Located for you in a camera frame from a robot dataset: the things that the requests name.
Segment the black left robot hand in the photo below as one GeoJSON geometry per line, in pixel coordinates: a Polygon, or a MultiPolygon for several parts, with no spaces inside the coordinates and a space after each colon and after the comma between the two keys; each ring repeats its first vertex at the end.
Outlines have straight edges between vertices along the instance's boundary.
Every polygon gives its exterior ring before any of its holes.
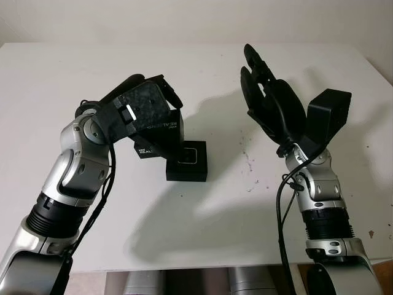
{"type": "Polygon", "coordinates": [[[121,84],[119,84],[115,89],[109,92],[104,98],[99,100],[99,102],[101,104],[108,104],[119,95],[124,94],[125,92],[147,81],[156,83],[159,86],[161,92],[163,93],[166,101],[169,102],[175,109],[180,109],[183,107],[181,99],[176,94],[174,89],[169,85],[169,83],[167,83],[167,81],[164,78],[164,75],[162,74],[153,77],[148,77],[148,78],[146,78],[142,74],[131,75],[126,80],[124,80],[121,84]]]}

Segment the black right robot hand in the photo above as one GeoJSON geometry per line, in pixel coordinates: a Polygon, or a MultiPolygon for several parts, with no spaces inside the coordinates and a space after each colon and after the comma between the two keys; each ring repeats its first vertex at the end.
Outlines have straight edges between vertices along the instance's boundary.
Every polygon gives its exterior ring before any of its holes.
{"type": "Polygon", "coordinates": [[[275,78],[271,69],[250,44],[244,46],[248,64],[240,72],[248,114],[280,146],[291,146],[305,132],[305,110],[291,86],[275,78]]]}

